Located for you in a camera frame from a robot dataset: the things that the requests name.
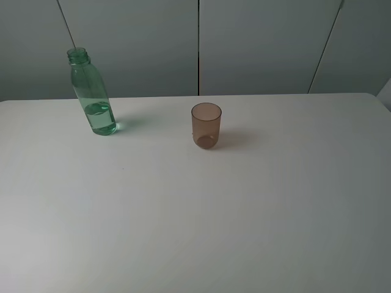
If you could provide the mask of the green transparent plastic bottle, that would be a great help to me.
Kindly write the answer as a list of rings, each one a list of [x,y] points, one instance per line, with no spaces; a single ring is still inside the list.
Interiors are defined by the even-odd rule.
[[[92,131],[101,136],[111,135],[117,123],[101,74],[84,48],[68,50],[67,57],[73,89]]]

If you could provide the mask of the pink translucent plastic cup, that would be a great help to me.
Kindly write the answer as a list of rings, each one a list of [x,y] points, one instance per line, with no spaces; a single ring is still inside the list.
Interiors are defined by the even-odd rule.
[[[207,150],[217,144],[221,117],[221,108],[213,103],[199,103],[191,109],[192,138],[198,147]]]

